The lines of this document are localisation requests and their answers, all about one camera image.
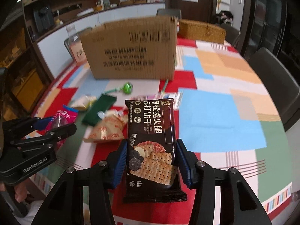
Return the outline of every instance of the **glass door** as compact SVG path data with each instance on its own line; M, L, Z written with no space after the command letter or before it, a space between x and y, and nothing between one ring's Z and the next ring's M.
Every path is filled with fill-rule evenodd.
M259 48L266 47L277 56L286 22L286 3L283 0L267 0L267 12Z
M256 0L252 31L244 53L246 60L262 47L266 47L277 56L281 47L286 14L284 0Z
M244 56L246 60L248 60L250 56L260 48L261 38L265 26L266 12L267 12L267 0L256 0L252 32Z

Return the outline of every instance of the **wicker basket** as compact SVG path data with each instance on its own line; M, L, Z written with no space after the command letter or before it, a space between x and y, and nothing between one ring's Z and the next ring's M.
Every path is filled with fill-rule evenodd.
M226 30L204 22L180 19L178 34L190 40L203 40L224 44Z

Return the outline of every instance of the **blue square pattern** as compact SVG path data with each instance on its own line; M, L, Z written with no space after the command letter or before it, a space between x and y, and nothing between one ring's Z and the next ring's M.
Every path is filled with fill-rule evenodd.
M240 119L231 95L179 88L179 137L192 152L231 152L266 147L259 121Z
M96 96L97 98L104 92L109 80L106 79L95 79L91 71L74 94L72 100L76 100L82 95Z
M81 65L72 75L71 77L67 80L67 82L64 84L63 88L69 88L70 84L73 82L73 80L77 77L77 75L82 71L83 65Z
M184 59L184 63L183 63L184 70L193 71L194 76L196 78L207 79L207 80L214 79L211 74L207 74L203 71L203 68L198 58L183 56L183 59Z

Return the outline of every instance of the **wooden cabinet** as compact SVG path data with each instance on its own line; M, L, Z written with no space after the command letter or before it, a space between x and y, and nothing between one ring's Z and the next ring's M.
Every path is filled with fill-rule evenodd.
M0 30L0 67L7 67L3 118L11 120L32 113L50 84L25 33L23 14Z

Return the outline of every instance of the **door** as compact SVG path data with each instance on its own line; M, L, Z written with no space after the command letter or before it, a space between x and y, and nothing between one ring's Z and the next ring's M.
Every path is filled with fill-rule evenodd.
M284 34L287 5L285 0L256 0L254 23L244 58L262 47L277 56Z
M198 0L198 2L171 0L171 8L181 10L183 19L190 19L202 22L211 20L213 0Z
M256 0L253 27L244 58L248 60L261 45L261 39L266 25L267 0Z
M286 2L267 0L265 28L260 47L266 47L275 56L278 55L286 23Z

